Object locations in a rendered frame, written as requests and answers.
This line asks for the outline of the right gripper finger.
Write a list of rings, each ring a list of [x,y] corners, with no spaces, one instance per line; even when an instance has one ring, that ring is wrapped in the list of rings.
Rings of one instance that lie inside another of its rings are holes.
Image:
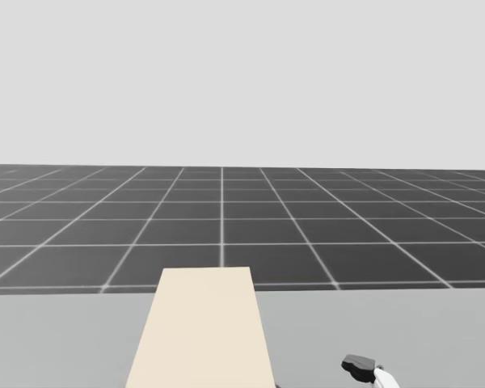
[[[369,383],[372,388],[400,388],[395,377],[377,365],[374,359],[348,354],[341,362],[343,370],[358,382]]]

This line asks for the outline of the tall board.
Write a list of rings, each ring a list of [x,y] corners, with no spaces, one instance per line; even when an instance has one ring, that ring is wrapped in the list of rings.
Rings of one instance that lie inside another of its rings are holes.
[[[251,270],[164,269],[125,388],[276,388]]]

